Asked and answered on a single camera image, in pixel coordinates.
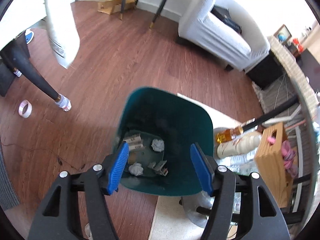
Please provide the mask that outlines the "white plastic bottle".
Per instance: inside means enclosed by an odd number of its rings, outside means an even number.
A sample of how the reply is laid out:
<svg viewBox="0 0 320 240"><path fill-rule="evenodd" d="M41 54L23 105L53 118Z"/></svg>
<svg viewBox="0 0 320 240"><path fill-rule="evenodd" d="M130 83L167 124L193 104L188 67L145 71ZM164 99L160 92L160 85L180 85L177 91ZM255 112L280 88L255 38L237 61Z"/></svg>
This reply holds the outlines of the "white plastic bottle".
<svg viewBox="0 0 320 240"><path fill-rule="evenodd" d="M220 159L247 154L255 150L261 141L261 135L246 135L229 142L223 142L217 147L217 157Z"/></svg>

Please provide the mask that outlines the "dark green trash bin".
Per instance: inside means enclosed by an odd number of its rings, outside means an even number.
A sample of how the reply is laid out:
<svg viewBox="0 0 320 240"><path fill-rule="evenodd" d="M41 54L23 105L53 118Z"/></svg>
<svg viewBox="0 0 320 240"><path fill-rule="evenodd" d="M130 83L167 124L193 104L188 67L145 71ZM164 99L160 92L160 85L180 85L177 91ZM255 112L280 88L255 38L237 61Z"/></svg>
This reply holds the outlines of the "dark green trash bin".
<svg viewBox="0 0 320 240"><path fill-rule="evenodd" d="M126 167L123 187L159 196L189 196L202 190L190 158L193 143L206 155L214 152L212 120L202 107L157 88L136 89L127 98L112 151L136 134L144 146L135 157L143 174L134 176Z"/></svg>

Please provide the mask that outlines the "framed picture on desk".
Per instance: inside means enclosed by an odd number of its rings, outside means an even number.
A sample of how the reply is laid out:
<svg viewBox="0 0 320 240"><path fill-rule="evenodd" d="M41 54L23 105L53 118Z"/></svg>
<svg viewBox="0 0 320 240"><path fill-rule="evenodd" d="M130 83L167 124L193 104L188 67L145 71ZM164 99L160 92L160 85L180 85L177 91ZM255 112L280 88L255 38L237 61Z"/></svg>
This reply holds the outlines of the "framed picture on desk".
<svg viewBox="0 0 320 240"><path fill-rule="evenodd" d="M288 40L292 37L290 31L286 25L282 25L275 33L274 37L282 44L285 45Z"/></svg>

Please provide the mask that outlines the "wooden crate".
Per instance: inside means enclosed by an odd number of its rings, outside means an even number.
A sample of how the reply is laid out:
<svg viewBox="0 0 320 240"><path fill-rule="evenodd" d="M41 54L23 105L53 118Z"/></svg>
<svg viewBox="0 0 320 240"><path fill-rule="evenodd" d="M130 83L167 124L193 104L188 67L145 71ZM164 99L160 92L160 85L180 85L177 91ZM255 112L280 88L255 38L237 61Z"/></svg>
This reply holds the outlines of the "wooden crate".
<svg viewBox="0 0 320 240"><path fill-rule="evenodd" d="M279 122L264 129L260 144L254 156L258 172L280 208L287 207L290 201L293 176L285 168L281 152L287 141L284 124Z"/></svg>

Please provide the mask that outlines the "dark grey floor mat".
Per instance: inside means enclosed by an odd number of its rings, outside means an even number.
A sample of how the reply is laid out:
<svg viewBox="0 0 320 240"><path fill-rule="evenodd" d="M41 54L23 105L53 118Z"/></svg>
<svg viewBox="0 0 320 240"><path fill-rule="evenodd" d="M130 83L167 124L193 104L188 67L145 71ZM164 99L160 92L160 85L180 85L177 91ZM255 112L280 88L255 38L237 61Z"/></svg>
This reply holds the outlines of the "dark grey floor mat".
<svg viewBox="0 0 320 240"><path fill-rule="evenodd" d="M4 211L20 205L20 200L7 172L2 147L0 152L0 205Z"/></svg>

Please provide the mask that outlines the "patterned white tablecloth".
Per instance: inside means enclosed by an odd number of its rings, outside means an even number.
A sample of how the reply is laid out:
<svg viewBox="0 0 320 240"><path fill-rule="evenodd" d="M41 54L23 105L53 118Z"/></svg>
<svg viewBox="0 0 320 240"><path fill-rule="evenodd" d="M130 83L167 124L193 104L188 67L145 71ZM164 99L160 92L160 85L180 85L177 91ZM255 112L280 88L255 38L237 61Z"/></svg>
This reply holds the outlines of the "patterned white tablecloth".
<svg viewBox="0 0 320 240"><path fill-rule="evenodd" d="M80 37L68 0L44 0L46 29L57 62L69 68L80 48Z"/></svg>

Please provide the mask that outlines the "tape roll on floor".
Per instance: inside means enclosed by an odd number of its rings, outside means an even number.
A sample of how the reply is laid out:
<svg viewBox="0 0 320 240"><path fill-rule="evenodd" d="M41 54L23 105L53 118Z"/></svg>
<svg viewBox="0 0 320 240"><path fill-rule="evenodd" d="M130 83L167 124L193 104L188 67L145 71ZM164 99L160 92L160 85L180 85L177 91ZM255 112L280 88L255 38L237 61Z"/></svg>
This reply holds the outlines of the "tape roll on floor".
<svg viewBox="0 0 320 240"><path fill-rule="evenodd" d="M32 104L28 100L23 100L18 108L18 113L23 118L28 118L32 112Z"/></svg>

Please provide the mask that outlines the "beige fringed desk cloth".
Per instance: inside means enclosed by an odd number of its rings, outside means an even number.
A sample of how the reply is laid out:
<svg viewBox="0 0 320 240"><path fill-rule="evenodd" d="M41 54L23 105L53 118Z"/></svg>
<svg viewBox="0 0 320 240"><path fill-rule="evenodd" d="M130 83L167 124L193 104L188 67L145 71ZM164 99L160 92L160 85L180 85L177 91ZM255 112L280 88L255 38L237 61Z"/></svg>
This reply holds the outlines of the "beige fringed desk cloth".
<svg viewBox="0 0 320 240"><path fill-rule="evenodd" d="M307 82L306 76L304 75L300 66L288 49L283 46L274 36L269 36L267 39L270 43L272 53L276 56L288 77L297 83L303 99L306 101L306 105L311 117L313 120L316 120L319 101L316 93Z"/></svg>

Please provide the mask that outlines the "amber glass bottle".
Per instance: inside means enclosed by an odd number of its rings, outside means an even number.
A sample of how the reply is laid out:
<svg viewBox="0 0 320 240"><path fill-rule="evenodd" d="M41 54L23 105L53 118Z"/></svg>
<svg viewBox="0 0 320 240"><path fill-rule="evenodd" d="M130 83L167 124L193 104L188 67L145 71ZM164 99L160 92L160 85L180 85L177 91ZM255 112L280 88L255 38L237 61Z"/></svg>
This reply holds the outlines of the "amber glass bottle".
<svg viewBox="0 0 320 240"><path fill-rule="evenodd" d="M224 142L229 142L234 140L239 135L242 135L243 132L244 130L241 126L238 126L236 128L225 129L224 131L217 133L216 141L220 144Z"/></svg>

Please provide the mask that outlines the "black handbag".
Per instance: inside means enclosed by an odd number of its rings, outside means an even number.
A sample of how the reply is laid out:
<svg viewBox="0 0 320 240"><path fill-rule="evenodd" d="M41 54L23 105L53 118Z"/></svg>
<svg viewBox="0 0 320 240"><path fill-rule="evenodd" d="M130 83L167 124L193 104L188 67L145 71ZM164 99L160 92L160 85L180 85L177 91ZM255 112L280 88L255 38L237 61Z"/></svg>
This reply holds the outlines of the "black handbag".
<svg viewBox="0 0 320 240"><path fill-rule="evenodd" d="M215 5L212 8L211 13L238 34L242 34L242 28L232 20L228 9Z"/></svg>

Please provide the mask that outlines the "cardboard box on floor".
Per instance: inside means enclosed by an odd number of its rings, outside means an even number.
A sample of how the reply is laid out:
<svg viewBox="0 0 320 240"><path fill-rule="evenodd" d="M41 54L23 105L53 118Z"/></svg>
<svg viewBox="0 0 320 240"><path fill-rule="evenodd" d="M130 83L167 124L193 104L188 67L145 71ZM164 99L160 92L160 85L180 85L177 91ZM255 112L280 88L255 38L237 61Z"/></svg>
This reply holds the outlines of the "cardboard box on floor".
<svg viewBox="0 0 320 240"><path fill-rule="evenodd" d="M123 0L105 0L98 2L98 11L111 15L121 11L121 4ZM136 0L126 0L124 10L133 9L135 7Z"/></svg>

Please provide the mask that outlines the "black table leg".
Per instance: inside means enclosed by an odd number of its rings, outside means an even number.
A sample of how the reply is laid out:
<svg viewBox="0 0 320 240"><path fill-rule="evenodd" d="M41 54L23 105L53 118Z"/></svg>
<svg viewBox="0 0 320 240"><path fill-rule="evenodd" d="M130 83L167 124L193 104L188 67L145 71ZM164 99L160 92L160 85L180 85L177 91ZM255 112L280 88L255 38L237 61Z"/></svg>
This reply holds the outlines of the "black table leg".
<svg viewBox="0 0 320 240"><path fill-rule="evenodd" d="M13 71L19 70L31 83L44 92L65 112L71 110L71 101L59 94L37 71L16 40L9 42L2 50L1 57Z"/></svg>

